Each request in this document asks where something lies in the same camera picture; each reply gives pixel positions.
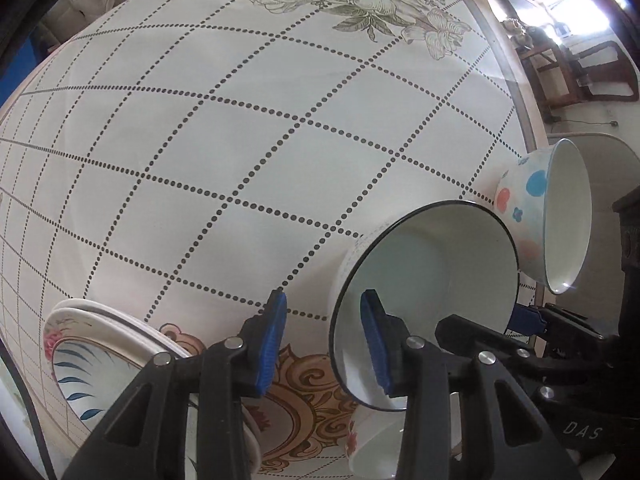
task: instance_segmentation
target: metal bolt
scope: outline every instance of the metal bolt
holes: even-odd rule
[[[409,348],[420,349],[423,348],[426,341],[422,339],[419,335],[411,335],[406,339],[406,345]]]
[[[484,350],[478,354],[478,359],[485,365],[492,365],[495,363],[495,355],[488,350]]]
[[[553,388],[549,386],[540,386],[540,395],[542,395],[546,400],[551,400],[556,396]]]
[[[156,366],[165,366],[171,362],[171,354],[169,352],[160,352],[154,355],[154,364]]]
[[[242,348],[243,344],[244,344],[244,341],[242,341],[242,338],[238,336],[228,337],[225,339],[225,347],[229,348],[230,350],[236,350],[238,348]]]

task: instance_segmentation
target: stacked plate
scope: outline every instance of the stacked plate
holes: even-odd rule
[[[140,320],[94,301],[65,300],[57,304],[43,333],[43,345],[53,377],[71,410],[92,430],[124,388],[153,355],[190,354]],[[251,472],[260,469],[262,455],[257,425],[243,408],[244,440]],[[196,478],[198,396],[187,416],[185,478]]]

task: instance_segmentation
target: chair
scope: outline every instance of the chair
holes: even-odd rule
[[[585,57],[592,56],[597,52],[611,47],[616,52],[616,60],[608,63],[597,64],[593,66],[582,66],[580,61]],[[622,101],[633,102],[638,101],[640,94],[638,93],[638,77],[633,64],[615,41],[605,41],[601,44],[583,50],[578,54],[572,54],[571,51],[562,45],[555,44],[553,41],[534,47],[531,50],[520,53],[520,59],[526,60],[532,56],[541,55],[549,59],[544,53],[551,50],[556,58],[545,66],[538,69],[538,72],[546,72],[553,68],[559,68],[562,77],[566,83],[568,93],[544,98],[543,105],[551,108],[559,108],[577,103],[589,101]],[[632,95],[615,95],[615,94],[594,94],[591,92],[589,85],[592,83],[626,83],[632,91]]]

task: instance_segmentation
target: floral bowl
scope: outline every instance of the floral bowl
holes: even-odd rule
[[[504,172],[494,211],[509,229],[520,270],[561,294],[575,281],[591,233],[591,188],[578,148],[561,139]]]

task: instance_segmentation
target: dotted grid pattern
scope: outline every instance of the dotted grid pattern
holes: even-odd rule
[[[476,184],[491,175],[495,190],[494,174],[525,151],[513,102],[490,78],[493,53],[460,0],[446,7],[476,32],[442,63],[400,38],[325,28],[313,7],[274,15],[205,0],[183,12],[191,23],[175,23],[189,1],[115,9],[60,49],[0,128],[3,328],[76,443],[86,431],[39,343],[58,301],[178,322],[210,344],[279,287],[293,314],[286,339],[299,354],[323,351],[328,289],[354,238],[433,200],[492,206],[490,182]],[[148,50],[120,56],[139,37]],[[414,68],[407,52],[447,71]],[[289,65],[270,72],[283,58]],[[277,86],[286,69],[293,91]],[[469,110],[468,91],[496,107]]]

